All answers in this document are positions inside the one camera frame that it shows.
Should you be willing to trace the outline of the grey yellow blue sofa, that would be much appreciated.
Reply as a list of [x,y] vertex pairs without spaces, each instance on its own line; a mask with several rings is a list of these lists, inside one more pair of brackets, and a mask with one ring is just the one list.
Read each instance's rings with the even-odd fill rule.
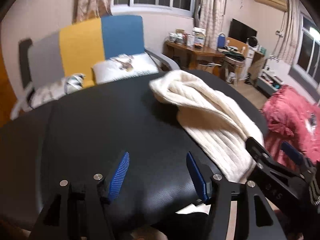
[[172,59],[144,46],[143,19],[137,15],[104,16],[69,25],[45,38],[19,42],[18,55],[23,94],[17,99],[11,120],[29,111],[33,90],[75,73],[85,74],[84,85],[94,84],[92,67],[119,54],[147,53],[170,70],[179,66]]

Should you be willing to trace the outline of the beige right curtain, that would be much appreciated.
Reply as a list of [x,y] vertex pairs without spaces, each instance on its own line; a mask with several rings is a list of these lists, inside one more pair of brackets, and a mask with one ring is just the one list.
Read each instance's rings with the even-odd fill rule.
[[283,15],[280,28],[280,34],[283,34],[283,37],[278,38],[273,52],[278,52],[277,58],[291,65],[298,48],[302,20],[300,0],[287,0],[287,5],[288,11]]

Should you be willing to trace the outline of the black monitor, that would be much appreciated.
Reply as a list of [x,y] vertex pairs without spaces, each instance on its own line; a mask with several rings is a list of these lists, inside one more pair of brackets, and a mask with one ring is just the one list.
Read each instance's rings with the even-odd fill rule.
[[243,24],[242,22],[234,18],[232,19],[230,28],[229,28],[228,37],[246,43],[247,40],[252,36],[254,37],[257,36],[256,30],[254,30],[253,28]]

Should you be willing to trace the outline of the triangle pattern pillow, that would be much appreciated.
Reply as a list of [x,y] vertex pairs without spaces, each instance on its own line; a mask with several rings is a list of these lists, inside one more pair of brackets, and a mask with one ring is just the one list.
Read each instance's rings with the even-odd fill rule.
[[38,88],[31,97],[30,107],[35,109],[45,103],[82,90],[85,77],[85,74],[77,73]]

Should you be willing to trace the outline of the low grey tv cabinet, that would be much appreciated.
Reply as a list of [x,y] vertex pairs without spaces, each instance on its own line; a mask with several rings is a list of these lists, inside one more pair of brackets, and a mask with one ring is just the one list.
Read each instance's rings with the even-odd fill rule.
[[257,77],[255,87],[261,91],[266,97],[272,96],[277,92],[283,85],[276,76],[272,77],[266,73],[262,73]]

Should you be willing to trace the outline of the right side window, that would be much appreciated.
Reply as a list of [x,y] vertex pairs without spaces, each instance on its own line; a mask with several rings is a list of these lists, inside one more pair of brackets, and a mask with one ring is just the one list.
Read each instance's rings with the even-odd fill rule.
[[319,28],[306,14],[300,14],[297,50],[289,75],[302,86],[319,89]]

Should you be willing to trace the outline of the pink red blanket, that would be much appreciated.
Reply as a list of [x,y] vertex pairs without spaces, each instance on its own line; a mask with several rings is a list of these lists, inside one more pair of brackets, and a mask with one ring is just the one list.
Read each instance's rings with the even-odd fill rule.
[[319,161],[319,106],[301,96],[293,87],[281,86],[266,101],[261,113],[266,119],[266,150],[278,163],[294,170],[295,163],[281,150],[286,141],[308,157]]

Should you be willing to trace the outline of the wooden desk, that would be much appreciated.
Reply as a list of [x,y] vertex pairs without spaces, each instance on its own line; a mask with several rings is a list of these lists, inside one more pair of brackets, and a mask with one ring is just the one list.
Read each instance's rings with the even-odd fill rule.
[[166,52],[167,56],[171,59],[174,57],[175,49],[183,51],[187,54],[188,69],[198,69],[203,57],[210,57],[213,59],[213,64],[217,65],[219,72],[217,70],[211,70],[210,73],[227,80],[230,70],[235,74],[234,82],[240,79],[240,74],[242,68],[245,67],[246,59],[248,56],[249,47],[248,44],[235,40],[233,38],[227,38],[227,44],[231,45],[242,45],[240,51],[234,50],[233,47],[223,47],[213,49],[208,46],[199,47],[197,46],[187,46],[186,44],[179,44],[176,42],[166,41],[167,46]]

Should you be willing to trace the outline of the white deer print pillow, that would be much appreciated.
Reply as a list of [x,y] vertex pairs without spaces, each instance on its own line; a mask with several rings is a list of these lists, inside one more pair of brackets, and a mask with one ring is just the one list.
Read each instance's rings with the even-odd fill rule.
[[159,67],[147,54],[120,54],[92,67],[97,85],[132,77],[159,73]]

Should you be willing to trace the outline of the beige middle curtain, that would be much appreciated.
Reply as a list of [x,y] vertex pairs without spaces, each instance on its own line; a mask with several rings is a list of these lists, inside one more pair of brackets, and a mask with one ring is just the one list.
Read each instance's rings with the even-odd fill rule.
[[206,30],[205,46],[217,48],[218,35],[222,32],[225,0],[196,0],[194,26]]

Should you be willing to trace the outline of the wall air conditioner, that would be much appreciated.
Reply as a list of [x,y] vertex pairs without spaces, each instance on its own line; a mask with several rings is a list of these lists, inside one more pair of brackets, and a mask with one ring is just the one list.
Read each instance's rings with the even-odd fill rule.
[[273,7],[283,12],[287,12],[287,1],[286,0],[255,0],[258,3]]

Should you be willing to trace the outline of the cream knit sweater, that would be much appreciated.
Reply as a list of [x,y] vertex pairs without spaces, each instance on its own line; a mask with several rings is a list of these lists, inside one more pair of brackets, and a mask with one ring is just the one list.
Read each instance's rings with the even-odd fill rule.
[[149,83],[155,98],[178,107],[177,120],[231,182],[243,182],[255,167],[245,148],[253,137],[264,144],[258,126],[235,100],[199,77],[173,70]]

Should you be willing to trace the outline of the blue water jug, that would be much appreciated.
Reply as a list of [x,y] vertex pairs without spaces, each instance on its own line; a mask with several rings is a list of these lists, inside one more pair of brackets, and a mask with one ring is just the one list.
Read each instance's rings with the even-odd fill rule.
[[226,36],[224,33],[219,33],[217,39],[217,48],[223,48],[225,46]]

